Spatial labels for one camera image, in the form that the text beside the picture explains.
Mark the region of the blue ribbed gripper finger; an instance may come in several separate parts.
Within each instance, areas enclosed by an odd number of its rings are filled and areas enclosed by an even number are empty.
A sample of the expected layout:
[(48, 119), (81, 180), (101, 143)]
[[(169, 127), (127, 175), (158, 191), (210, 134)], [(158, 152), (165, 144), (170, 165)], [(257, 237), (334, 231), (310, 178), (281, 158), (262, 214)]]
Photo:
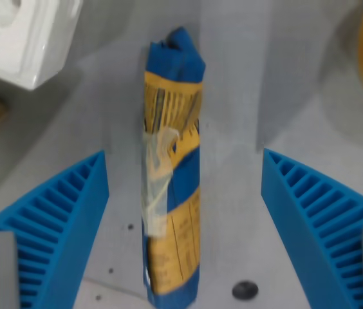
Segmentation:
[(109, 199), (99, 151), (0, 212), (17, 247), (21, 308), (73, 308)]
[(271, 149), (261, 196), (311, 308), (363, 308), (363, 195)]

